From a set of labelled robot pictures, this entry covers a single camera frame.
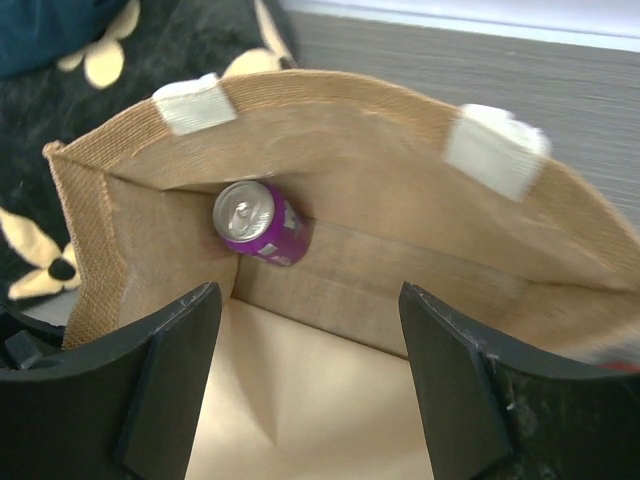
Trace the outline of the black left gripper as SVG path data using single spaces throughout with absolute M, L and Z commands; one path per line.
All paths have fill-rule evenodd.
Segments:
M 33 370 L 60 363 L 65 326 L 1 306 L 1 369 Z

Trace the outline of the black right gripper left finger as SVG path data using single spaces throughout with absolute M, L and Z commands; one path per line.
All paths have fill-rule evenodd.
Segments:
M 60 363 L 1 369 L 5 479 L 182 479 L 222 300 L 203 284 Z

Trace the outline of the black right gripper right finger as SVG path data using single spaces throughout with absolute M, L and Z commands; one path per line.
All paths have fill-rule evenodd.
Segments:
M 639 377 L 488 327 L 405 284 L 398 307 L 437 479 L 635 479 Z

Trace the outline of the tan canvas tote bag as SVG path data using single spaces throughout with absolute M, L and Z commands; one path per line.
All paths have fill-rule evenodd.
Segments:
M 540 350 L 609 368 L 639 349 L 639 238 L 510 113 L 311 70 L 159 89 L 57 169 L 82 268 L 75 348 L 216 284 L 221 320 L 182 479 L 437 479 L 398 299 L 418 286 Z M 278 266 L 232 250 L 229 185 L 309 228 Z

